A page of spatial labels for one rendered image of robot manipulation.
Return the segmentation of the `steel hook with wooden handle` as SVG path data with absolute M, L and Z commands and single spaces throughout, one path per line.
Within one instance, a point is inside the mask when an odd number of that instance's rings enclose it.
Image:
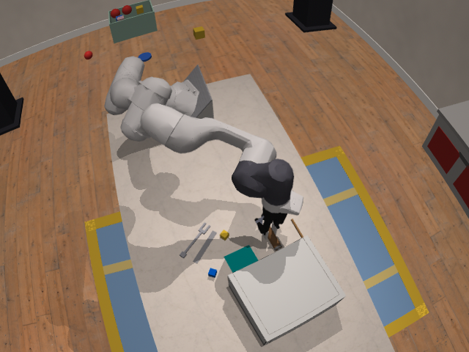
M 274 231 L 272 230 L 272 228 L 270 227 L 269 228 L 269 234 L 268 234 L 268 237 L 267 237 L 270 241 L 270 243 L 272 244 L 273 248 L 275 249 L 275 251 L 278 251 L 282 248 L 282 245 L 280 244 L 279 240 L 277 239 Z

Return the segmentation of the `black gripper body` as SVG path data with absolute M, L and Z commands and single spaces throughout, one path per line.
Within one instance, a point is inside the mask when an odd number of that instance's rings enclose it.
M 264 221 L 269 221 L 270 219 L 279 219 L 284 215 L 284 213 L 271 213 L 265 210 L 264 207 L 262 207 L 262 212 L 263 214 L 261 216 L 264 216 L 263 218 Z

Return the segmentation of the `small blue cube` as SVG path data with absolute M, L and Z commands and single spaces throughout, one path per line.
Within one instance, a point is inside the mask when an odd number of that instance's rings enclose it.
M 210 268 L 208 276 L 211 276 L 211 277 L 215 278 L 216 274 L 217 274 L 217 270 L 215 270 L 213 268 Z

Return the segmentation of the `teal square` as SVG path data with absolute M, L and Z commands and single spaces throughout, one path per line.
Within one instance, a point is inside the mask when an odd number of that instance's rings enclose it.
M 256 255 L 248 245 L 224 257 L 232 273 L 258 261 Z

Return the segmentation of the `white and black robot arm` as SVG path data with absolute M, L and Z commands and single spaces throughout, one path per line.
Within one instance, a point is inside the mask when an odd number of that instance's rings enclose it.
M 141 81 L 143 71 L 140 58 L 125 58 L 106 96 L 109 114 L 128 109 L 120 127 L 127 138 L 140 142 L 152 137 L 176 153 L 192 152 L 212 140 L 240 148 L 243 153 L 232 174 L 235 188 L 248 197 L 262 198 L 262 206 L 271 213 L 299 215 L 303 196 L 292 190 L 292 167 L 276 159 L 271 142 L 213 118 L 191 117 L 199 91 L 189 80 L 171 86 L 162 78 Z

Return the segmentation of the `yellow block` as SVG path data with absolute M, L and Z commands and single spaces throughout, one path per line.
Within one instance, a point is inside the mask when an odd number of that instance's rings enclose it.
M 223 238 L 224 240 L 226 240 L 228 237 L 229 237 L 229 233 L 223 230 L 220 234 L 220 238 Z

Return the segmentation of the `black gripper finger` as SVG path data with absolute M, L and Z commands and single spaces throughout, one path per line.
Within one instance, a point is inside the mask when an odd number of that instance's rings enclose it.
M 274 220 L 273 220 L 273 223 L 272 223 L 272 227 L 271 227 L 271 228 L 272 228 L 272 230 L 274 231 L 275 235 L 276 235 L 276 233 L 277 233 L 277 229 L 280 228 L 279 225 L 284 223 L 284 220 L 285 220 L 286 217 L 287 217 L 287 214 L 285 213 L 285 214 L 281 217 L 280 221 L 279 221 L 279 219 L 274 219 Z M 276 228 L 277 228 L 277 229 L 276 229 Z
M 268 237 L 268 230 L 270 228 L 270 224 L 273 223 L 273 220 L 274 219 L 270 219 L 269 221 L 264 221 L 264 224 L 262 223 L 263 222 L 263 218 L 264 216 L 262 216 L 261 218 L 256 218 L 254 219 L 254 221 L 256 222 L 256 224 L 259 226 L 260 228 L 260 232 L 261 234 L 264 236 L 265 240 L 267 240 L 267 237 Z M 262 225 L 263 224 L 263 225 Z

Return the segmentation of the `grey flat bar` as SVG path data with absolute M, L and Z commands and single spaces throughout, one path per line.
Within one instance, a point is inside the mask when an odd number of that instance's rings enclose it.
M 213 238 L 215 237 L 217 232 L 215 231 L 212 231 L 210 233 L 210 236 L 208 237 L 208 239 L 205 241 L 203 247 L 200 249 L 199 253 L 197 254 L 197 256 L 195 257 L 195 259 L 193 260 L 193 262 L 195 263 L 198 263 L 199 260 L 201 259 L 202 255 L 204 254 L 204 252 L 206 251 L 207 247 L 210 245 L 211 241 L 213 240 Z

